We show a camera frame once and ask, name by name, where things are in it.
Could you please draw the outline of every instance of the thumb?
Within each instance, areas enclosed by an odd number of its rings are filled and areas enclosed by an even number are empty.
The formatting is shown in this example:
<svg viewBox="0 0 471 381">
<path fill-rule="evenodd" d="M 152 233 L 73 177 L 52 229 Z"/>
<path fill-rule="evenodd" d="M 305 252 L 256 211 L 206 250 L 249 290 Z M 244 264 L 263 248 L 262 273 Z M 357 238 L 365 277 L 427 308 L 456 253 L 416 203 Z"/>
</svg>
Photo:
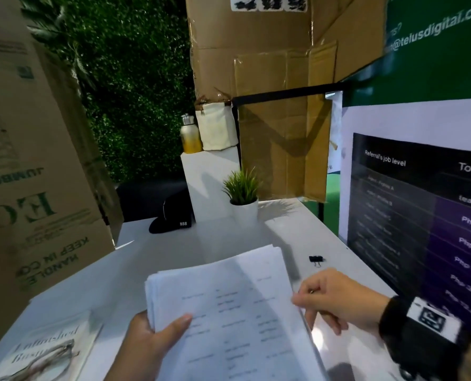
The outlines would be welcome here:
<svg viewBox="0 0 471 381">
<path fill-rule="evenodd" d="M 321 293 L 294 294 L 292 303 L 307 310 L 330 311 L 331 300 L 328 295 Z"/>
<path fill-rule="evenodd" d="M 192 318 L 193 316 L 191 314 L 184 314 L 161 332 L 154 335 L 156 349 L 161 355 L 165 356 L 172 346 L 179 341 L 190 326 Z"/>
</svg>

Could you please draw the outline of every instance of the white bag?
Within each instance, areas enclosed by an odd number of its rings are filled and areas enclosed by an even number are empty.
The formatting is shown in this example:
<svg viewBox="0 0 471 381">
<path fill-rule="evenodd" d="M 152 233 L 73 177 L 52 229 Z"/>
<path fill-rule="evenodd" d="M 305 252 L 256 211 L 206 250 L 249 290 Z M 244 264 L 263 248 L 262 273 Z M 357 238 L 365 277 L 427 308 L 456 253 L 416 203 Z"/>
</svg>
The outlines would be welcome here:
<svg viewBox="0 0 471 381">
<path fill-rule="evenodd" d="M 202 105 L 195 111 L 204 151 L 220 151 L 239 143 L 232 107 L 224 102 Z"/>
</svg>

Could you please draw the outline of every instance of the white sticker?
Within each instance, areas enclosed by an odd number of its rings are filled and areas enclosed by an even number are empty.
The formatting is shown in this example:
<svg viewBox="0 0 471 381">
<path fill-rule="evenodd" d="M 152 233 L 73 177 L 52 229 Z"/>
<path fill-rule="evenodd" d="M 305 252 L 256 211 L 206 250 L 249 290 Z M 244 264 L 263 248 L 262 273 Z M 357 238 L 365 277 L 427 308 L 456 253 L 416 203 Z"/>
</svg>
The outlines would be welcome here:
<svg viewBox="0 0 471 381">
<path fill-rule="evenodd" d="M 284 8 L 287 12 L 306 12 L 308 0 L 284 0 Z"/>
<path fill-rule="evenodd" d="M 230 0 L 230 7 L 234 12 L 257 11 L 257 0 Z"/>
<path fill-rule="evenodd" d="M 408 309 L 407 317 L 440 334 L 452 343 L 456 343 L 461 329 L 461 321 L 443 313 L 426 301 L 416 297 Z"/>
<path fill-rule="evenodd" d="M 257 0 L 257 4 L 262 12 L 279 12 L 285 8 L 285 0 Z"/>
</svg>

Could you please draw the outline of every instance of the tabletop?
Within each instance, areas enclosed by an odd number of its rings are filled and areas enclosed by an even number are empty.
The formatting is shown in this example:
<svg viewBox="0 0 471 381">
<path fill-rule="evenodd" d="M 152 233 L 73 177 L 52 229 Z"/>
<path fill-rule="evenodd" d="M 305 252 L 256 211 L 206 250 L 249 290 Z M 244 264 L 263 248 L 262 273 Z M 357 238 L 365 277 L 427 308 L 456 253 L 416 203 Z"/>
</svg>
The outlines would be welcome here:
<svg viewBox="0 0 471 381">
<path fill-rule="evenodd" d="M 104 327 L 79 377 L 103 380 L 133 315 L 146 308 L 144 281 L 161 270 L 219 261 L 268 244 L 280 247 L 293 289 L 328 267 L 387 296 L 394 291 L 297 199 L 259 204 L 257 226 L 241 229 L 232 218 L 194 224 L 190 229 L 152 235 L 152 219 L 125 223 L 116 251 L 33 298 L 0 341 L 0 361 L 24 331 L 85 310 Z M 325 258 L 322 268 L 309 256 Z M 396 373 L 382 342 L 355 326 L 341 337 L 317 318 L 312 332 L 332 381 L 392 380 Z"/>
</svg>

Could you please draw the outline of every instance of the black cap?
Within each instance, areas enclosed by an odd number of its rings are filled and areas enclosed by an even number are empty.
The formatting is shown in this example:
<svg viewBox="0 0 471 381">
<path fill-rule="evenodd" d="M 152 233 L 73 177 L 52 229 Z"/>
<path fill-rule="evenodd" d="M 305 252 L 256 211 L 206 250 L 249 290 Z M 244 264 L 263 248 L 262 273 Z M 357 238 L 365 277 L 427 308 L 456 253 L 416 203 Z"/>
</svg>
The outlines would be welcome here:
<svg viewBox="0 0 471 381">
<path fill-rule="evenodd" d="M 192 219 L 193 209 L 190 193 L 188 189 L 184 189 L 165 199 L 163 214 L 151 223 L 149 232 L 162 234 L 177 229 L 188 229 L 191 227 Z"/>
</svg>

